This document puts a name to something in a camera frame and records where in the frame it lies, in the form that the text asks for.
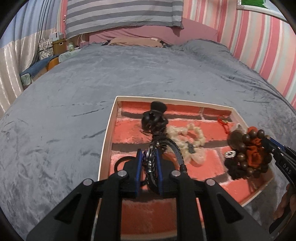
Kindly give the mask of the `right hand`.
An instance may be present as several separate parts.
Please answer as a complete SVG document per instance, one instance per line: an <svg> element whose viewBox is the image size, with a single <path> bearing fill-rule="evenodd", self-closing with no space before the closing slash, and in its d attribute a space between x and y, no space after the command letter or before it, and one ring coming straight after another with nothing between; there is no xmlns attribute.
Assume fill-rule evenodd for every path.
<svg viewBox="0 0 296 241"><path fill-rule="evenodd" d="M290 184L287 185L286 190L288 191L289 188L290 188ZM276 211L273 214L273 219L274 220L280 218L283 215L284 209L285 209L286 206L290 207L292 215L295 213L295 210L296 210L295 194L293 194L290 198L288 198L287 191L283 195L279 206L277 207Z"/></svg>

